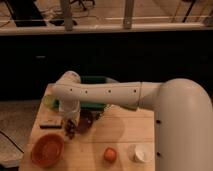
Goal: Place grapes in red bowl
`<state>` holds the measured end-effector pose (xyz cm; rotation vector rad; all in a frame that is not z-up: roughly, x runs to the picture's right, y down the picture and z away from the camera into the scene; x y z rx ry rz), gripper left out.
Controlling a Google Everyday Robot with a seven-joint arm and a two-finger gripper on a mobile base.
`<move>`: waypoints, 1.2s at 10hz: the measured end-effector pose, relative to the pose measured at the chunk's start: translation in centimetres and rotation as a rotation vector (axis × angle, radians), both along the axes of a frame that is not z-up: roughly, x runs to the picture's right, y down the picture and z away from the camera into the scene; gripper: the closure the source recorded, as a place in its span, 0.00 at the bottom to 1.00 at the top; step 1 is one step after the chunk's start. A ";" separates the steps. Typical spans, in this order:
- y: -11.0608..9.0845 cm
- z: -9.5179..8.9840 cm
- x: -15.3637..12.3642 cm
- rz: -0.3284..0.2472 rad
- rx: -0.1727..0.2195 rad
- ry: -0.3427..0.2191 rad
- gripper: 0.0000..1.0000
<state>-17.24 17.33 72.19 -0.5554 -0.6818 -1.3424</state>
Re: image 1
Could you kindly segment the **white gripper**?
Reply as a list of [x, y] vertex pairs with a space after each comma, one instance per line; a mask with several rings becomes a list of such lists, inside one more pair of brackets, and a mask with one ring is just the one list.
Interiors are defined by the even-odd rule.
[[59, 102], [59, 114], [65, 122], [71, 121], [75, 126], [78, 126], [80, 120], [80, 102], [62, 101]]

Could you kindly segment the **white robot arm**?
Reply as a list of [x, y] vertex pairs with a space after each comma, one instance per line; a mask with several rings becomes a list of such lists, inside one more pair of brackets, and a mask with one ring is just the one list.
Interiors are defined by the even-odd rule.
[[66, 115], [78, 112], [82, 102], [151, 110], [155, 171], [213, 171], [213, 103], [190, 79], [83, 84], [76, 72], [67, 71], [52, 93]]

